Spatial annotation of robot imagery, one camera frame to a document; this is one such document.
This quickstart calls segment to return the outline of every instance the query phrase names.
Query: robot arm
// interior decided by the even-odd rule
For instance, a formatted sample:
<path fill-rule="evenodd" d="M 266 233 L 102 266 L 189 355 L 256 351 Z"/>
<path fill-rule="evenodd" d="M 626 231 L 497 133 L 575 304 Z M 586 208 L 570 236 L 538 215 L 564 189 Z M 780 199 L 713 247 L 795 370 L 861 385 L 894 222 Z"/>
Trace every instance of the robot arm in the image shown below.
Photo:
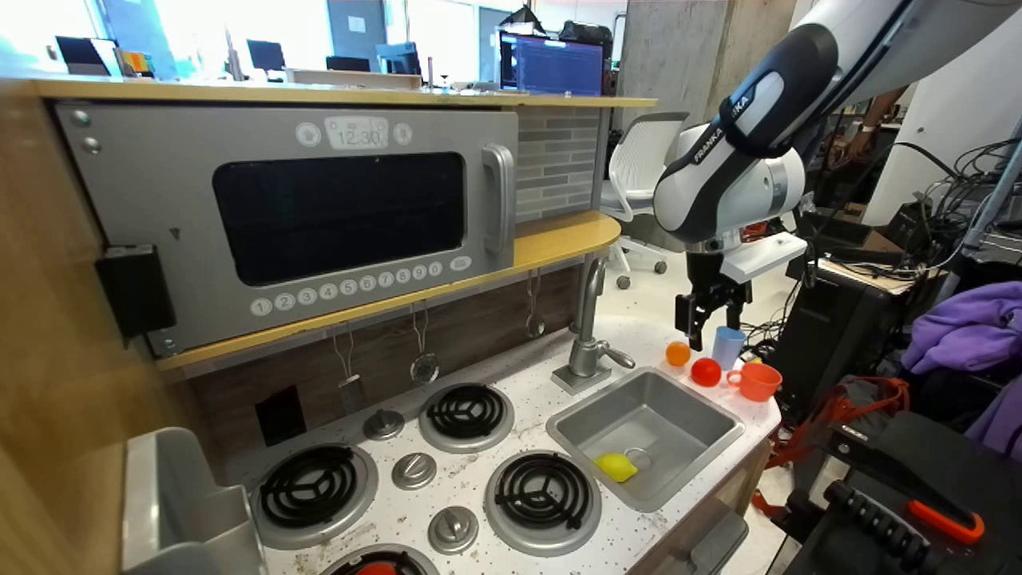
<path fill-rule="evenodd" d="M 804 127 L 840 102 L 908 87 L 1014 17 L 1020 0 L 817 0 L 738 84 L 713 125 L 680 133 L 655 189 L 665 231 L 690 247 L 800 204 Z"/>

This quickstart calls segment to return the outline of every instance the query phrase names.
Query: shelf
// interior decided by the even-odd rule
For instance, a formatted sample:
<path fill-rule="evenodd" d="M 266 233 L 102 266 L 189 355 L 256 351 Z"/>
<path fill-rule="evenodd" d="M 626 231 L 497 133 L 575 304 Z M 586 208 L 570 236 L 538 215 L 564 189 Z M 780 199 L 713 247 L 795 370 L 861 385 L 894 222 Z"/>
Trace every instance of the shelf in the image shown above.
<path fill-rule="evenodd" d="M 153 78 L 30 78 L 38 99 L 122 102 L 239 102 L 239 105 L 424 105 L 424 107 L 652 107 L 640 94 L 526 94 L 526 92 L 427 92 L 344 88 L 329 84 L 153 84 Z"/>
<path fill-rule="evenodd" d="M 225 363 L 239 363 L 245 358 L 259 358 L 270 355 L 273 349 L 288 349 L 298 341 L 311 341 L 311 337 L 324 337 L 329 328 L 349 326 L 349 321 L 362 321 L 372 315 L 387 315 L 397 308 L 411 308 L 411 306 L 427 306 L 436 299 L 451 299 L 451 296 L 464 296 L 472 290 L 488 290 L 509 282 L 521 282 L 532 272 L 541 269 L 554 269 L 572 257 L 586 257 L 590 253 L 608 248 L 615 240 L 621 236 L 621 222 L 605 217 L 605 215 L 575 215 L 575 217 L 564 217 L 564 220 L 549 220 L 549 222 L 534 222 L 526 231 L 517 233 L 514 240 L 514 266 L 502 269 L 497 273 L 480 273 L 480 279 L 468 279 L 468 282 L 455 282 L 455 284 L 437 284 L 427 290 L 415 290 L 406 296 L 390 296 L 390 299 L 375 299 L 366 306 L 351 306 L 351 308 L 340 308 L 340 312 L 327 312 L 327 315 L 313 315 L 313 319 L 300 319 L 300 321 L 288 321 L 279 328 L 266 328 L 266 332 L 251 332 L 239 337 L 228 337 L 228 341 L 214 341 L 204 349 L 192 349 L 173 358 L 158 361 L 158 366 L 169 375 L 192 375 L 210 366 L 225 366 Z"/>

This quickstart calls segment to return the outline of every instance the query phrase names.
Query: metal sink basin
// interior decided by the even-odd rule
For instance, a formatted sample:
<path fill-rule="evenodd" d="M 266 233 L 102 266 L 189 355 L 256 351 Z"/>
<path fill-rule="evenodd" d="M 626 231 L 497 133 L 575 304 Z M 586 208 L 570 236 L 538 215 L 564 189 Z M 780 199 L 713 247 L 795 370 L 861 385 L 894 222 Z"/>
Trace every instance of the metal sink basin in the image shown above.
<path fill-rule="evenodd" d="M 640 465 L 633 478 L 612 481 L 598 465 L 593 474 L 640 511 L 659 511 L 740 435 L 733 416 L 655 370 L 554 416 L 547 431 L 587 465 L 626 452 Z"/>

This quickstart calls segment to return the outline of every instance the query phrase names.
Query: toy kitchen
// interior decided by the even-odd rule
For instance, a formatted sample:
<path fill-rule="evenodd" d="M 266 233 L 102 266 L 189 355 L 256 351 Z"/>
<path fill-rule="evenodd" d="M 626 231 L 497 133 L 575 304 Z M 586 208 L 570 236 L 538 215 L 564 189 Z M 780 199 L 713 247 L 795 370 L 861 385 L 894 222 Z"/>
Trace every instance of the toy kitchen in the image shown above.
<path fill-rule="evenodd" d="M 176 312 L 127 321 L 197 412 L 127 441 L 122 571 L 716 571 L 747 532 L 780 408 L 593 304 L 608 118 L 652 102 L 38 88 L 105 247 L 150 247 L 127 295 L 160 269 Z M 340 204 L 340 177 L 381 194 Z"/>

